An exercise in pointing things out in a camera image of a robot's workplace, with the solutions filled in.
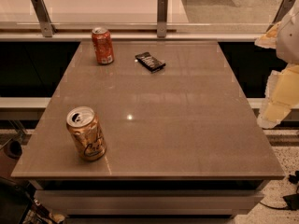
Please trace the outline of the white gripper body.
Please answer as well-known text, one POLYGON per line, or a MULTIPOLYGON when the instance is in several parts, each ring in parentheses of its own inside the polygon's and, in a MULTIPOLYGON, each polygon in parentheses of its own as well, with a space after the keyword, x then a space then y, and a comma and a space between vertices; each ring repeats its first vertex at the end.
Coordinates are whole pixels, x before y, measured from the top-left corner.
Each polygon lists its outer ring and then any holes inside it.
POLYGON ((299 7, 293 6, 278 27, 277 56, 286 63, 299 63, 299 7))

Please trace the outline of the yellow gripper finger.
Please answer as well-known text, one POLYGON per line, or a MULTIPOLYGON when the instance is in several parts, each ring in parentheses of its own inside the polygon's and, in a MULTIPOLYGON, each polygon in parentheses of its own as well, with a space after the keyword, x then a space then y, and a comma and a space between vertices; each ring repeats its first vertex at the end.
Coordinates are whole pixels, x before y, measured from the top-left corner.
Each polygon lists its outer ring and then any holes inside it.
POLYGON ((264 94, 257 123, 261 128, 272 129, 299 104, 299 65, 290 63, 281 72, 273 70, 264 94))
POLYGON ((277 47, 279 26, 280 21, 275 23, 264 35, 257 38, 254 45, 264 49, 275 49, 277 47))

